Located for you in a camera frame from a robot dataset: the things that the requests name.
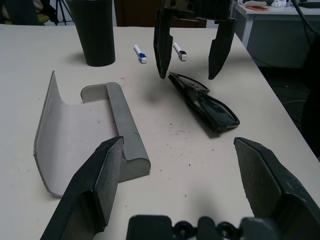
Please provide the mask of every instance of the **white table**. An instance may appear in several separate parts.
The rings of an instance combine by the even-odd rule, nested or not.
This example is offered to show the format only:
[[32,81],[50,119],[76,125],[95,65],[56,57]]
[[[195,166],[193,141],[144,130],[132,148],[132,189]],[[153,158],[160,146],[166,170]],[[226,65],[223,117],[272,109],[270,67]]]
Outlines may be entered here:
[[[241,4],[235,5],[235,11],[245,17],[245,23],[238,24],[235,30],[245,47],[248,46],[254,21],[301,21],[294,6],[267,8],[268,11],[255,11]],[[301,7],[301,11],[309,21],[320,21],[320,8]]]
[[[173,28],[171,34],[188,60],[181,62],[172,51],[169,70],[210,88],[239,117],[238,128],[208,137],[170,81],[159,78],[152,28],[114,28],[115,63],[90,67],[74,26],[0,25],[0,239],[39,239],[59,202],[46,191],[33,158],[52,70],[69,104],[81,102],[87,85],[119,83],[151,160],[149,176],[118,185],[109,226],[95,239],[125,239],[128,221],[137,214],[193,225],[209,216],[236,226],[252,216],[234,137],[273,150],[320,205],[320,164],[237,36],[222,71],[208,80],[216,30]],[[148,56],[147,64],[139,63],[134,44]]]

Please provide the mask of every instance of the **curved plastic sheet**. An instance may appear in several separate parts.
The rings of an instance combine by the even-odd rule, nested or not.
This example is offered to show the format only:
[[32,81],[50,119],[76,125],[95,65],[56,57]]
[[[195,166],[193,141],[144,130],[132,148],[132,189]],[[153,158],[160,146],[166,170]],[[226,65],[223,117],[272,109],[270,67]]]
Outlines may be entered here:
[[119,135],[124,140],[119,182],[148,175],[150,160],[120,85],[87,86],[81,98],[78,105],[63,102],[52,73],[33,147],[48,192],[61,197],[96,147]]

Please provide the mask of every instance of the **black tumbler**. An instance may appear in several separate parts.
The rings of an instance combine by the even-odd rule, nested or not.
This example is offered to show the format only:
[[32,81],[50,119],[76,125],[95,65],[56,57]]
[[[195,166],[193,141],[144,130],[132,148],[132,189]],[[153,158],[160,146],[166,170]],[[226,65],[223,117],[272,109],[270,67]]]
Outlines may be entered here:
[[116,60],[112,1],[66,0],[89,66],[107,66]]

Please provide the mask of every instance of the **white marker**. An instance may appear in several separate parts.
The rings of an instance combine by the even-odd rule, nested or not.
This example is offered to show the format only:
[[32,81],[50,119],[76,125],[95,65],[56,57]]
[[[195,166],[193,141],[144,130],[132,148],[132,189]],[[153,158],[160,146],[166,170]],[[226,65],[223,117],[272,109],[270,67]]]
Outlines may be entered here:
[[186,61],[187,60],[187,53],[185,51],[182,51],[176,42],[173,44],[173,47],[176,50],[176,53],[179,55],[180,60]]
[[138,47],[138,45],[134,45],[134,50],[136,52],[136,54],[139,57],[139,61],[142,64],[146,64],[147,63],[147,56],[141,52],[140,48]]

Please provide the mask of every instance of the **sunglasses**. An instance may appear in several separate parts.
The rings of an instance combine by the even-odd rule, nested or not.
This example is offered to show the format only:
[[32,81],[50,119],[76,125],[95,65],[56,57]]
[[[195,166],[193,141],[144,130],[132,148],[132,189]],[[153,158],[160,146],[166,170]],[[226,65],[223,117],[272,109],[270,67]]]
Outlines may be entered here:
[[202,83],[174,72],[169,79],[192,108],[217,133],[236,128],[240,121],[223,102],[208,95],[210,89]]

